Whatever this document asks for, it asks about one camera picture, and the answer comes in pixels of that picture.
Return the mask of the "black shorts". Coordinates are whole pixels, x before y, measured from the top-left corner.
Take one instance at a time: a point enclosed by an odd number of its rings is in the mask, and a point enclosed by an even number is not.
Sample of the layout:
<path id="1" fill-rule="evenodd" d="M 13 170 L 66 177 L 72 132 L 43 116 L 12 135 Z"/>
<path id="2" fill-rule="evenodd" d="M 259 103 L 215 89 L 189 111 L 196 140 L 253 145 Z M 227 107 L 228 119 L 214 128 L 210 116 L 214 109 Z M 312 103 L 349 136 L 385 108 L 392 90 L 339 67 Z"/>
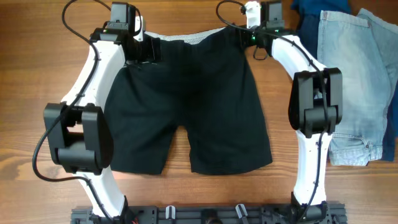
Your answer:
<path id="1" fill-rule="evenodd" d="M 231 175 L 272 162 L 256 83 L 238 30 L 163 37 L 158 62 L 131 62 L 113 81 L 104 115 L 114 171 L 158 175 L 182 126 L 193 172 Z"/>

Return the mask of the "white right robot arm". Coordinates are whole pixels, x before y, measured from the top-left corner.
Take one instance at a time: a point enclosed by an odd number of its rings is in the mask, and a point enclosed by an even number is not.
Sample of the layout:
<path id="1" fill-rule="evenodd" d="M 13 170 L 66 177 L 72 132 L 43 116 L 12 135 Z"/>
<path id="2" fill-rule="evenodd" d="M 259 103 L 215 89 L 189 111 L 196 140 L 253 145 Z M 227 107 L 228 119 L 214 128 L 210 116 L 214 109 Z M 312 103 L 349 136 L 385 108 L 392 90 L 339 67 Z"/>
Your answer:
<path id="1" fill-rule="evenodd" d="M 343 115 L 341 71 L 318 62 L 291 30 L 243 28 L 241 34 L 244 44 L 265 49 L 293 79 L 288 116 L 298 139 L 298 170 L 284 217 L 287 223 L 327 222 L 326 161 Z"/>

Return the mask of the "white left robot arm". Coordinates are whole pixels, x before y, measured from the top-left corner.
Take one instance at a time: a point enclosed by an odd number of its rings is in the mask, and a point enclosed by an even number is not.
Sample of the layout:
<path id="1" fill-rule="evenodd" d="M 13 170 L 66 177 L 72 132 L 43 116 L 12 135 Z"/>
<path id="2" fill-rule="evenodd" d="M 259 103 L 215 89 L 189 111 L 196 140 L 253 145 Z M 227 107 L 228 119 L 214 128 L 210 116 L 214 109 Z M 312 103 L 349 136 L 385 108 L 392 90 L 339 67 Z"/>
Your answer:
<path id="1" fill-rule="evenodd" d="M 93 205 L 90 221 L 126 223 L 134 215 L 110 168 L 114 146 L 104 108 L 126 61 L 161 58 L 160 39 L 97 28 L 88 43 L 89 56 L 73 88 L 60 103 L 49 103 L 44 109 L 50 154 L 56 165 L 84 187 Z"/>

